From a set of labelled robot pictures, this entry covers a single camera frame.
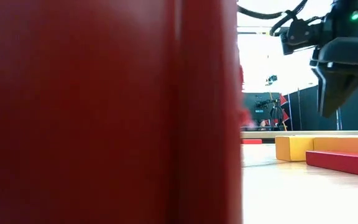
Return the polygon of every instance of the wooden floor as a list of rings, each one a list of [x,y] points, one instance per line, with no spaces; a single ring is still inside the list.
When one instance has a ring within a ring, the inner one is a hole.
[[[244,224],[358,223],[358,175],[278,161],[273,144],[242,150]]]

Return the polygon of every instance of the yellow rectangular block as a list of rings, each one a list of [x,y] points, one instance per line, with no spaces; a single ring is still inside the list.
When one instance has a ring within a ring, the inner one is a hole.
[[[315,151],[358,153],[358,136],[316,137]]]
[[[283,161],[306,161],[306,151],[313,150],[314,136],[276,136],[276,158]]]

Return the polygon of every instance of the red rectangular block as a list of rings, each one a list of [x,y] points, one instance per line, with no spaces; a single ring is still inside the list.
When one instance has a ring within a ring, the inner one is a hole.
[[[358,174],[358,154],[307,151],[306,163],[310,166]]]
[[[243,139],[242,143],[243,144],[261,144],[262,140],[261,139]]]

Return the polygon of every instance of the white wall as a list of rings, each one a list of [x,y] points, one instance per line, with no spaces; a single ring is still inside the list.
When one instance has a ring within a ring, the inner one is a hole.
[[[312,49],[284,56],[278,37],[255,34],[239,35],[238,45],[246,92],[287,94],[317,85],[318,80],[309,67]],[[277,81],[265,86],[266,78],[271,75],[277,75]]]

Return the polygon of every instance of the red cylinder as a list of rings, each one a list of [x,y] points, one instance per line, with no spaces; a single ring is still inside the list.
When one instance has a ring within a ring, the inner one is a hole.
[[[234,0],[0,1],[0,223],[240,223]]]

